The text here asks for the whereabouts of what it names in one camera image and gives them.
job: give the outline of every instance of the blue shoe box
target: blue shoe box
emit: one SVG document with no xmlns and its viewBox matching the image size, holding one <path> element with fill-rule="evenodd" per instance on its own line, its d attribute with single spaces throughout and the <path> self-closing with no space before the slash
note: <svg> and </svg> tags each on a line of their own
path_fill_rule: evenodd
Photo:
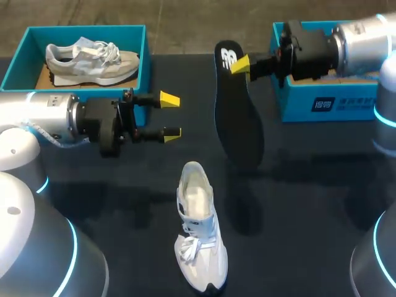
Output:
<svg viewBox="0 0 396 297">
<path fill-rule="evenodd" d="M 323 29 L 326 35 L 340 21 L 303 22 L 306 30 Z M 279 47 L 283 23 L 273 23 L 270 52 Z M 281 89 L 278 80 L 271 76 L 283 122 L 356 121 L 374 119 L 377 82 L 375 80 L 317 80 L 312 83 L 285 79 Z"/>
<path fill-rule="evenodd" d="M 84 102 L 88 97 L 122 98 L 123 90 L 117 87 L 59 88 L 35 90 L 37 80 L 45 63 L 45 49 L 50 43 L 69 46 L 80 37 L 93 41 L 113 42 L 120 50 L 140 55 L 139 72 L 134 88 L 135 94 L 147 93 L 150 87 L 150 52 L 144 25 L 125 26 L 58 26 L 29 27 L 19 43 L 6 76 L 1 84 L 2 92 L 71 92 Z M 146 108 L 134 109 L 138 126 L 146 124 Z"/>
</svg>

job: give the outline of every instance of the shoe tongue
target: shoe tongue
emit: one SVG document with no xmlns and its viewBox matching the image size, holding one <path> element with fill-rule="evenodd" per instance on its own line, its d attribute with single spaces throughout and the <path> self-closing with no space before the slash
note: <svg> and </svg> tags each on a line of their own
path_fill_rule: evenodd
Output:
<svg viewBox="0 0 396 297">
<path fill-rule="evenodd" d="M 94 42 L 86 39 L 85 37 L 80 37 L 80 39 L 74 43 L 72 50 L 73 59 L 77 57 L 80 52 L 84 52 L 92 56 L 96 56 L 99 53 L 98 50 L 94 48 Z"/>
</svg>

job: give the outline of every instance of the concrete floor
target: concrete floor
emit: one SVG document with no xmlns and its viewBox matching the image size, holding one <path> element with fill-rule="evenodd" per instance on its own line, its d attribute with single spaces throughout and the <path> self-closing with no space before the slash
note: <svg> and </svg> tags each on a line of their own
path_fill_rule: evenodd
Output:
<svg viewBox="0 0 396 297">
<path fill-rule="evenodd" d="M 0 0 L 0 56 L 28 26 L 146 24 L 152 53 L 211 53 L 222 39 L 245 52 L 269 46 L 271 23 L 356 19 L 396 11 L 396 0 Z"/>
</svg>

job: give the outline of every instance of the table surface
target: table surface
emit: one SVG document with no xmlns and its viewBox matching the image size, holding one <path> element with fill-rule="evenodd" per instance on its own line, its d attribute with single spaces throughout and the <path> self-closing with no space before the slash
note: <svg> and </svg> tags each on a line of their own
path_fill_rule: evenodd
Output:
<svg viewBox="0 0 396 297">
<path fill-rule="evenodd" d="M 241 176 L 215 132 L 213 56 L 153 56 L 152 81 L 182 101 L 153 111 L 150 126 L 181 126 L 181 139 L 127 144 L 118 159 L 101 159 L 96 145 L 43 146 L 59 211 L 107 258 L 108 296 L 194 296 L 173 250 L 176 187 L 191 160 L 214 189 L 228 251 L 224 296 L 353 296 L 353 248 L 396 192 L 396 166 L 372 147 L 372 123 L 282 124 L 269 79 L 259 80 L 250 94 L 265 155 L 256 174 Z"/>
</svg>

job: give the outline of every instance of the white sneaker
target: white sneaker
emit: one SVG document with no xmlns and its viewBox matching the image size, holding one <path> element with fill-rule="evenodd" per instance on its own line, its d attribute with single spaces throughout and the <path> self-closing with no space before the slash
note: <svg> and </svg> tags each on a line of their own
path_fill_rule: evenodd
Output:
<svg viewBox="0 0 396 297">
<path fill-rule="evenodd" d="M 120 51 L 112 42 L 94 42 L 84 37 L 71 46 L 48 45 L 45 58 L 55 86 L 86 82 L 114 85 L 128 79 L 139 68 L 136 53 Z"/>
<path fill-rule="evenodd" d="M 180 269 L 197 291 L 218 293 L 227 277 L 227 250 L 213 204 L 213 189 L 199 163 L 184 166 L 177 200 L 183 229 L 189 235 L 179 235 L 174 244 Z"/>
</svg>

